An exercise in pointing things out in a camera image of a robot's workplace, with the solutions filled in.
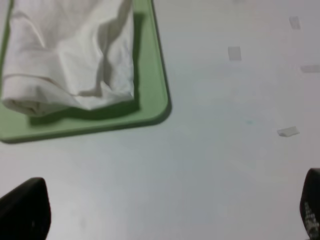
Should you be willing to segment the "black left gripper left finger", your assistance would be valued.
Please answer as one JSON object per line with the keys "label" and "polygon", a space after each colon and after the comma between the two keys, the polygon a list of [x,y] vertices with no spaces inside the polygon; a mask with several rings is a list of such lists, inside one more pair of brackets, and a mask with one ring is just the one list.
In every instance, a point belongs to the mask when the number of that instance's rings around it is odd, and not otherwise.
{"label": "black left gripper left finger", "polygon": [[33,177],[0,198],[2,240],[45,240],[51,226],[46,181]]}

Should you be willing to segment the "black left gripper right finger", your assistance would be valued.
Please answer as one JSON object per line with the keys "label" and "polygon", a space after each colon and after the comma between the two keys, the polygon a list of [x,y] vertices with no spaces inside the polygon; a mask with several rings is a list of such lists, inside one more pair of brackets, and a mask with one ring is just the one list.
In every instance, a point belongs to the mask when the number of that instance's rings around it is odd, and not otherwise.
{"label": "black left gripper right finger", "polygon": [[306,174],[299,204],[300,216],[310,240],[320,239],[320,169]]}

